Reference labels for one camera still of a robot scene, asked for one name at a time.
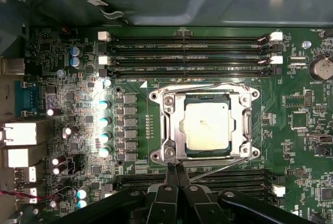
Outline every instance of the red wire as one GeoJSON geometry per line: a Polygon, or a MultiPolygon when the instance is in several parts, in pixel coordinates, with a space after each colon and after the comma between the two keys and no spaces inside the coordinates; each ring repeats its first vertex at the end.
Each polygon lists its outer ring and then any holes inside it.
{"type": "Polygon", "coordinates": [[[22,198],[37,199],[37,200],[40,200],[40,201],[54,199],[57,196],[57,194],[53,194],[53,195],[49,195],[47,197],[41,197],[41,196],[35,196],[35,195],[20,193],[20,192],[16,192],[16,191],[8,192],[6,190],[0,190],[0,195],[4,195],[4,194],[19,196],[19,197],[22,197],[22,198]]]}

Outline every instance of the motherboard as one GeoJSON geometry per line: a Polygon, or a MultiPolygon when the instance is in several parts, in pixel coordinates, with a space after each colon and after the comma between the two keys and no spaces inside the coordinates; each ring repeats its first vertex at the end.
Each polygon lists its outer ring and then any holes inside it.
{"type": "Polygon", "coordinates": [[[163,183],[168,162],[183,162],[213,193],[233,188],[333,223],[332,37],[303,28],[30,29],[16,115],[53,121],[47,192],[69,186],[43,218],[126,187],[146,191],[163,183]]]}

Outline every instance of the green circuit board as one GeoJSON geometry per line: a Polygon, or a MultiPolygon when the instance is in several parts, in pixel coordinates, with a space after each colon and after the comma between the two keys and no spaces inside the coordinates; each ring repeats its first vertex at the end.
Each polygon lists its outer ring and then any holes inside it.
{"type": "MultiPolygon", "coordinates": [[[[260,98],[252,104],[253,145],[261,156],[237,168],[267,168],[275,174],[285,175],[285,203],[280,206],[288,212],[311,219],[314,213],[325,216],[327,223],[333,222],[333,156],[318,156],[308,133],[333,134],[333,86],[332,80],[315,81],[309,75],[311,61],[320,54],[333,55],[333,39],[322,39],[321,29],[302,28],[112,28],[75,29],[75,37],[66,40],[61,31],[53,29],[31,29],[29,43],[34,45],[31,67],[39,68],[40,109],[45,115],[49,104],[60,108],[62,116],[55,119],[55,139],[49,143],[49,156],[63,153],[83,154],[84,169],[71,177],[72,186],[86,185],[91,202],[101,199],[103,184],[115,175],[158,174],[165,172],[165,166],[149,159],[152,151],[160,146],[160,114],[157,104],[151,102],[149,93],[169,84],[207,84],[218,82],[245,83],[260,91],[260,98]],[[174,36],[177,31],[191,31],[193,36],[261,36],[282,31],[284,48],[283,64],[277,65],[277,72],[265,77],[196,77],[196,78],[119,78],[112,79],[112,85],[105,87],[99,77],[96,48],[97,32],[108,31],[115,36],[148,37],[174,36]],[[302,48],[304,41],[310,41],[309,49],[302,48]],[[70,48],[85,50],[83,66],[70,66],[70,48]],[[66,72],[64,78],[57,77],[57,71],[66,72]],[[123,105],[117,98],[136,95],[136,102],[123,105]],[[111,102],[111,108],[100,110],[101,100],[111,102]],[[136,108],[137,158],[136,161],[117,163],[116,124],[104,129],[98,125],[101,117],[107,116],[115,123],[119,107],[136,108]],[[62,138],[65,125],[76,124],[80,134],[62,138]],[[102,132],[113,134],[109,145],[109,157],[100,158],[101,144],[98,137],[102,132]]],[[[191,171],[206,171],[214,167],[191,168],[191,171]]],[[[49,173],[47,184],[59,180],[49,173]]],[[[77,209],[77,200],[67,198],[56,209],[47,209],[52,218],[58,218],[77,209]]]]}

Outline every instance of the cpu socket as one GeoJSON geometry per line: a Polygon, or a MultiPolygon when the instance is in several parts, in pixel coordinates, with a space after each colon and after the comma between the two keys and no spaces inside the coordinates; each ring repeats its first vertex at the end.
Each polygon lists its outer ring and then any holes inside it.
{"type": "Polygon", "coordinates": [[[259,91],[244,84],[172,84],[149,99],[160,106],[161,147],[153,162],[228,165],[260,155],[252,146],[251,104],[259,91]]]}

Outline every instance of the black cable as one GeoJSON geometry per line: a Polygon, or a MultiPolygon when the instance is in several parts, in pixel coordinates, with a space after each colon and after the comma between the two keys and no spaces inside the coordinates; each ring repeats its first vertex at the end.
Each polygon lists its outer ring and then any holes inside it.
{"type": "MultiPolygon", "coordinates": [[[[51,18],[50,16],[44,14],[41,11],[41,6],[48,2],[49,0],[33,0],[30,3],[30,10],[35,13],[37,16],[41,17],[41,18],[47,18],[48,20],[50,20],[52,23],[55,24],[60,24],[59,22],[56,22],[53,18],[51,18]]],[[[114,8],[113,6],[103,2],[102,0],[85,0],[89,3],[91,3],[92,5],[98,7],[98,9],[102,12],[114,12],[117,11],[116,8],[114,8]]],[[[118,18],[117,19],[118,23],[120,23],[122,26],[128,26],[130,25],[129,22],[126,19],[123,18],[118,18]]]]}

